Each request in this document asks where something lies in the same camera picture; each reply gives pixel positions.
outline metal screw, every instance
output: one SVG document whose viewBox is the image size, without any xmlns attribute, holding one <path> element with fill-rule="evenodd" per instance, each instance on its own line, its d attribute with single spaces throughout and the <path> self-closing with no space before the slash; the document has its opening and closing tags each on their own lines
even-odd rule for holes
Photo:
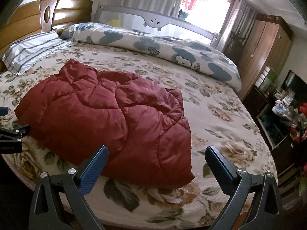
<svg viewBox="0 0 307 230">
<path fill-rule="evenodd" d="M 68 170 L 68 174 L 72 175 L 74 173 L 76 173 L 76 169 L 72 168 Z"/>
<path fill-rule="evenodd" d="M 41 178 L 45 178 L 47 176 L 47 173 L 46 172 L 43 172 L 40 174 Z"/>
<path fill-rule="evenodd" d="M 273 177 L 274 177 L 274 174 L 271 173 L 271 172 L 267 172 L 267 176 L 273 178 Z"/>
<path fill-rule="evenodd" d="M 238 172 L 241 174 L 241 175 L 244 175 L 246 174 L 246 170 L 245 169 L 238 169 Z"/>
</svg>

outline red quilted blanket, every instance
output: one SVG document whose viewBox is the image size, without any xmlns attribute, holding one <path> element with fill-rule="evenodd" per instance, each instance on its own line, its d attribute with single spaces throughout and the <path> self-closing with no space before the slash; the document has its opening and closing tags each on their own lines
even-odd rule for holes
<svg viewBox="0 0 307 230">
<path fill-rule="evenodd" d="M 35 85 L 15 114 L 33 138 L 75 165 L 106 145 L 104 176 L 157 188 L 194 178 L 181 91 L 136 73 L 100 72 L 71 59 Z"/>
</svg>

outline blue and white duvet cover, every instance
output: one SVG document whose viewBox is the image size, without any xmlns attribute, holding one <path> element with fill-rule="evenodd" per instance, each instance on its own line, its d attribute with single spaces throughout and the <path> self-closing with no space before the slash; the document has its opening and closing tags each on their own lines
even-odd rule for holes
<svg viewBox="0 0 307 230">
<path fill-rule="evenodd" d="M 99 23 L 74 24 L 62 33 L 61 38 L 146 53 L 209 75 L 237 92 L 241 89 L 237 66 L 218 50 L 199 42 Z"/>
</svg>

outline cartoon face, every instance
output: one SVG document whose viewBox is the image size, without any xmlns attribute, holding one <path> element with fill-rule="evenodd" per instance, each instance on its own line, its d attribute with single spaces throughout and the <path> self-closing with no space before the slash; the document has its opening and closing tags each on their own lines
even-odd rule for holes
<svg viewBox="0 0 307 230">
<path fill-rule="evenodd" d="M 192 67 L 192 64 L 196 61 L 193 54 L 189 53 L 187 50 L 172 47 L 172 49 L 176 52 L 175 55 L 172 56 L 171 61 L 176 64 L 180 64 L 185 67 Z"/>
<path fill-rule="evenodd" d="M 164 16 L 161 16 L 159 14 L 146 14 L 142 16 L 145 23 L 144 27 L 153 27 L 157 28 L 158 31 L 161 31 L 161 28 L 164 27 L 167 23 L 165 23 L 165 18 Z"/>
</svg>

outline black clamp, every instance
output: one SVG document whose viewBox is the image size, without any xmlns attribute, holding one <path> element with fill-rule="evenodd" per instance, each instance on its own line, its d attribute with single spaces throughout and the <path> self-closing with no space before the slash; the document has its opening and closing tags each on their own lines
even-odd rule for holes
<svg viewBox="0 0 307 230">
<path fill-rule="evenodd" d="M 74 230 L 66 217 L 59 193 L 66 194 L 82 229 L 104 230 L 84 195 L 91 192 L 107 159 L 108 149 L 102 146 L 76 169 L 53 176 L 41 173 L 32 199 L 29 230 Z"/>
<path fill-rule="evenodd" d="M 206 149 L 205 159 L 222 191 L 230 196 L 210 230 L 231 230 L 249 193 L 255 193 L 254 199 L 239 230 L 284 229 L 281 198 L 271 172 L 250 175 L 225 159 L 214 146 Z"/>
<path fill-rule="evenodd" d="M 33 195 L 30 230 L 73 230 L 65 217 L 59 192 L 65 193 L 79 225 L 83 230 L 103 230 L 83 196 L 90 193 L 108 158 L 105 146 L 99 148 L 90 159 L 77 169 L 69 169 L 62 175 L 49 176 L 43 172 L 37 181 Z M 255 193 L 243 226 L 239 230 L 283 229 L 281 198 L 274 175 L 250 175 L 245 169 L 236 168 L 210 146 L 205 151 L 206 161 L 222 191 L 230 195 L 226 206 L 210 230 L 231 230 L 249 193 Z"/>
<path fill-rule="evenodd" d="M 9 112 L 7 107 L 0 107 L 0 116 Z M 0 154 L 13 154 L 22 152 L 21 138 L 30 132 L 30 125 L 20 126 L 14 130 L 0 128 Z"/>
</svg>

